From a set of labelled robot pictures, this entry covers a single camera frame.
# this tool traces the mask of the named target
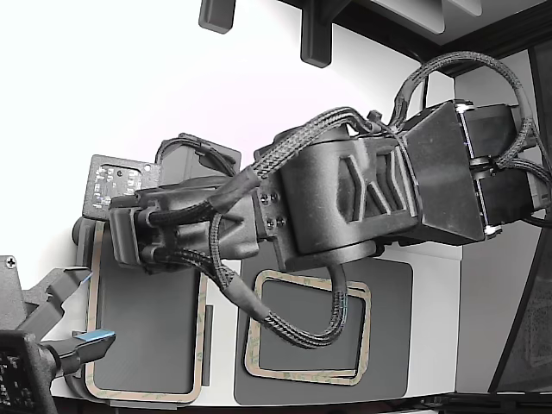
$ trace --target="robotic arm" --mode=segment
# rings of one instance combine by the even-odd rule
[[[519,132],[505,105],[477,109],[455,100],[405,120],[417,85],[458,60],[489,66],[510,83]],[[122,265],[151,273],[196,267],[253,319],[302,348],[330,345],[342,332],[342,263],[380,255],[392,242],[461,246],[517,220],[550,225],[531,217],[548,205],[552,175],[527,97],[510,69],[479,53],[450,53],[421,66],[401,87],[388,125],[375,111],[364,118],[351,108],[329,110],[278,135],[236,175],[230,160],[191,135],[165,141],[158,160],[183,143],[205,151],[229,176],[122,195],[108,186],[108,171],[96,179],[94,192],[103,200],[88,217],[109,218]],[[537,144],[546,168],[519,156]],[[106,171],[100,166],[95,177]],[[257,254],[263,240],[273,243],[281,271],[329,269],[332,314],[325,331],[313,334],[283,320],[222,263]]]

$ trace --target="white surface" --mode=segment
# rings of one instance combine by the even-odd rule
[[[405,398],[453,392],[456,380],[460,261],[388,249],[382,258],[409,263],[411,354]]]
[[[3,223],[0,251],[17,258],[24,288],[52,267],[73,264],[71,228],[80,216],[93,154],[152,160],[161,140],[185,131],[240,150],[247,164],[253,150],[278,132],[328,108],[350,105],[364,114],[377,109],[388,118],[396,91],[417,68],[413,60],[334,27],[333,63],[320,70],[299,59],[298,9],[274,0],[241,0],[234,28],[219,35],[198,26],[199,5],[200,0],[0,3],[0,186],[9,189],[0,213],[10,217]],[[429,104],[452,96],[452,79],[432,75]],[[414,113],[418,108],[412,106]],[[436,254],[431,245],[415,249]],[[442,247],[447,257],[459,251]],[[457,269],[433,266],[440,260],[430,256],[424,260],[427,273],[415,273],[413,309],[451,327],[454,338],[451,313],[435,311],[441,301],[457,303],[454,283],[450,290],[438,285],[445,296],[436,303],[429,280],[442,281],[441,271],[447,279],[458,278]],[[66,317],[51,338],[84,327],[85,295],[81,289],[67,301]],[[213,285],[208,302],[216,305],[211,387],[197,404],[231,405],[234,362],[228,352],[235,346],[237,314]],[[430,379],[448,378],[448,365],[425,368],[424,375],[416,368],[422,364],[417,358],[427,357],[421,341],[428,349],[442,348],[442,335],[430,343],[422,338],[431,325],[415,320],[413,326],[423,331],[413,332],[409,395],[452,391],[447,380],[435,388]],[[67,395],[64,385],[57,381],[55,393]]]
[[[519,76],[536,118],[527,52],[503,62]],[[458,98],[479,106],[516,104],[507,82],[487,68],[458,77],[455,89]],[[541,162],[538,150],[527,153]],[[514,223],[493,240],[463,248],[457,391],[487,392],[518,309],[539,233],[529,224]]]

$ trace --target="braided cable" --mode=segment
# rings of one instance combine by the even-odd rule
[[[373,130],[373,125],[353,108],[341,107],[327,110],[294,130],[264,153],[252,165],[254,172],[260,179],[265,179],[295,157],[303,148],[309,146],[320,135],[343,124],[348,124],[359,130],[359,132],[362,131],[368,134]]]
[[[420,82],[422,82],[430,73],[463,60],[478,62],[484,66],[490,67],[496,73],[500,74],[504,79],[506,79],[506,81],[508,81],[511,88],[516,94],[522,117],[522,127],[517,134],[514,142],[496,160],[496,166],[498,168],[505,168],[508,162],[512,160],[523,148],[527,135],[531,131],[531,128],[533,128],[533,115],[527,95],[525,94],[521,81],[516,76],[516,74],[504,63],[482,53],[446,53],[442,56],[430,60],[424,65],[421,65],[406,79],[406,81],[403,83],[400,90],[398,91],[398,94],[395,97],[395,107],[393,109],[389,126],[398,132],[402,130],[405,125],[406,114],[412,93],[420,84]]]

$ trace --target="black plastic part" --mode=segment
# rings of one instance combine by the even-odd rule
[[[463,114],[472,158],[498,157],[516,139],[518,131],[508,105],[492,105],[468,110]],[[534,147],[535,139],[529,139],[525,147]]]
[[[6,266],[11,256],[0,256],[0,329],[13,330],[27,317],[17,267]]]
[[[201,371],[201,385],[210,386],[210,350],[213,340],[213,313],[214,306],[207,304],[205,306],[205,329],[204,329],[204,358]]]
[[[64,315],[61,304],[90,274],[85,267],[54,269],[37,285],[22,291],[17,269],[0,256],[0,329],[22,329],[39,340]]]
[[[0,331],[0,412],[57,414],[50,393],[52,379],[35,335]]]
[[[94,248],[94,233],[96,231],[96,221],[81,217],[78,226],[78,244],[76,266],[92,268],[92,251]]]
[[[235,0],[202,0],[199,26],[220,34],[234,25]]]
[[[412,117],[404,135],[418,182],[421,220],[402,235],[419,241],[463,245],[485,240],[466,145],[452,102]]]
[[[36,303],[35,305],[38,305],[38,307],[28,315],[17,329],[32,332],[40,340],[65,314],[61,304],[90,275],[91,271],[85,267],[54,269],[46,276],[46,278],[53,280],[52,284],[41,294],[41,299],[44,299],[45,302]]]
[[[207,200],[216,211],[225,214],[259,185],[260,178],[257,177],[251,166],[247,166],[235,177],[218,187]]]
[[[254,201],[259,238],[274,243],[285,271],[361,259],[376,252],[374,237],[417,224],[397,140],[351,138],[346,127],[263,180]]]
[[[301,60],[316,67],[331,63],[332,22],[351,0],[305,0]]]
[[[115,337],[115,332],[100,329],[63,341],[41,342],[40,346],[53,354],[56,376],[61,376],[76,373],[83,364],[104,358]]]
[[[534,210],[529,180],[524,171],[504,170],[480,179],[480,188],[491,226],[516,222]]]
[[[179,210],[204,201],[216,188],[229,181],[228,177],[211,176],[188,179],[182,184],[166,185],[138,191],[135,196],[114,198],[110,210],[110,226],[117,261],[148,268],[165,270],[154,265],[147,255],[154,248],[169,250],[187,248],[209,253],[209,223],[195,223],[177,228],[150,228],[146,223],[135,223],[135,213],[148,206],[158,205],[160,210]],[[223,215],[220,227],[220,251],[223,259],[243,259],[257,254],[257,232],[251,196],[240,199]]]

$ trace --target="screw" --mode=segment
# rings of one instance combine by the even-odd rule
[[[10,256],[6,259],[6,267],[8,269],[15,269],[16,266],[17,266],[17,262],[14,256]]]

